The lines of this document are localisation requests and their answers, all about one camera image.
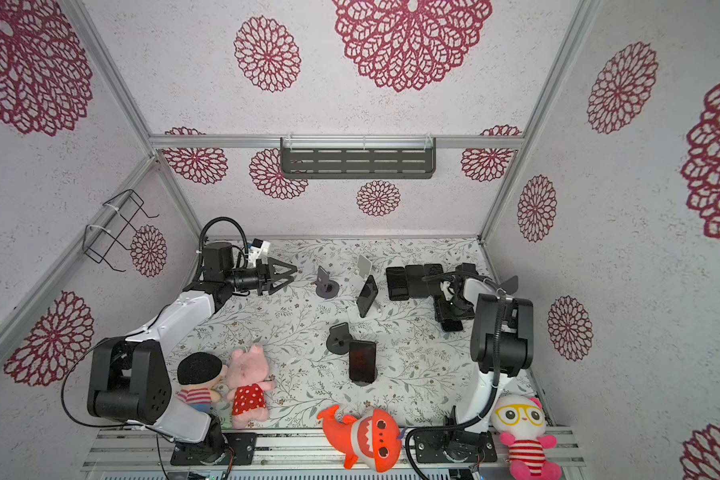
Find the black phone reddish screen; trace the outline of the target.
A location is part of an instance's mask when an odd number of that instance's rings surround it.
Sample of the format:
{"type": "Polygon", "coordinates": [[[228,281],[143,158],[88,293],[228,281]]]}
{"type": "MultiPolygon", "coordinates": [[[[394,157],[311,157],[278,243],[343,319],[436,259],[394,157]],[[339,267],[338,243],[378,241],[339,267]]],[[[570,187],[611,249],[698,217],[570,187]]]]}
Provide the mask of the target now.
{"type": "Polygon", "coordinates": [[[349,350],[349,378],[376,378],[377,345],[372,341],[353,340],[349,350]]]}

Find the blue-edged black phone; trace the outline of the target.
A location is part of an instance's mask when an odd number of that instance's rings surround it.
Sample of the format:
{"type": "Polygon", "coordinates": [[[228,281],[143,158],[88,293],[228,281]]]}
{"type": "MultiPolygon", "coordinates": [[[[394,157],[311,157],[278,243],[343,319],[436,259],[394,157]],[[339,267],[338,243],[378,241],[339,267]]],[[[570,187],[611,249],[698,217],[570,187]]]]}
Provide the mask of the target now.
{"type": "Polygon", "coordinates": [[[411,299],[423,299],[431,296],[429,285],[423,280],[430,275],[431,264],[406,265],[405,277],[407,282],[408,296],[411,299]]]}

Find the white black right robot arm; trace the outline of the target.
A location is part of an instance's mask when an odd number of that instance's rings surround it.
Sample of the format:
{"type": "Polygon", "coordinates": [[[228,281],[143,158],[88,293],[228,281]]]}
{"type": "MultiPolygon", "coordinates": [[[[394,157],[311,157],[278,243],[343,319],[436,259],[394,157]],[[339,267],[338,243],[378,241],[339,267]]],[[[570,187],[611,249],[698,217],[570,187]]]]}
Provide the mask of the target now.
{"type": "Polygon", "coordinates": [[[533,304],[517,298],[519,280],[497,284],[486,276],[453,271],[437,277],[458,311],[473,313],[470,358],[475,363],[467,393],[454,410],[456,425],[470,433],[488,430],[503,390],[533,359],[533,304]]]}

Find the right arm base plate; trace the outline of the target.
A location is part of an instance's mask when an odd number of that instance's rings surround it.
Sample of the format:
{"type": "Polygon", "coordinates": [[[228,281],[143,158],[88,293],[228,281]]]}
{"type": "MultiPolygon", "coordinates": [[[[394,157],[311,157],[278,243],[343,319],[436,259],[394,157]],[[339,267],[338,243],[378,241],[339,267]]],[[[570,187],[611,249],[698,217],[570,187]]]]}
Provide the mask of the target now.
{"type": "Polygon", "coordinates": [[[498,459],[489,432],[419,431],[413,436],[416,460],[424,464],[494,463],[498,459]]]}

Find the teal-edged black phone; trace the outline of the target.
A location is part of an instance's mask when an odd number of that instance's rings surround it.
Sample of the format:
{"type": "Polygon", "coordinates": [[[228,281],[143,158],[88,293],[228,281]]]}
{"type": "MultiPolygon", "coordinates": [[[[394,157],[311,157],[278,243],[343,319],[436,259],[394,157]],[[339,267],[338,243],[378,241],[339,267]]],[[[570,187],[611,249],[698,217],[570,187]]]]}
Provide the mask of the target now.
{"type": "Polygon", "coordinates": [[[450,282],[452,275],[447,273],[442,264],[425,264],[426,274],[422,280],[431,288],[439,288],[443,282],[450,282]]]}

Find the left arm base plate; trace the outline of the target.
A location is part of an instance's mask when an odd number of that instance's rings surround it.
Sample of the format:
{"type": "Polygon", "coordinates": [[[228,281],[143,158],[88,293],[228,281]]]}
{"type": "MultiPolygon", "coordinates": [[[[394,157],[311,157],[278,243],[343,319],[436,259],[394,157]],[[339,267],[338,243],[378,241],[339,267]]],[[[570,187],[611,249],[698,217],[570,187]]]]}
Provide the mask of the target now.
{"type": "Polygon", "coordinates": [[[197,444],[177,442],[170,459],[171,466],[251,465],[257,434],[224,432],[223,439],[211,439],[197,444]]]}

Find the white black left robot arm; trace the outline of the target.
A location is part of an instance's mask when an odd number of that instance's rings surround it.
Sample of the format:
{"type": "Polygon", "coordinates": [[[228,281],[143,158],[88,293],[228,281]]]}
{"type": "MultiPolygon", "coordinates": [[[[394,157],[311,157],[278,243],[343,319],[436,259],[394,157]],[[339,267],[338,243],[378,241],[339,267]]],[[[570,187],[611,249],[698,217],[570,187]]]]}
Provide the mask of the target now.
{"type": "Polygon", "coordinates": [[[273,294],[293,282],[298,268],[229,242],[199,249],[199,267],[179,297],[139,329],[103,340],[92,350],[87,397],[94,417],[140,425],[179,444],[223,448],[218,418],[178,399],[165,356],[234,296],[273,294]]]}

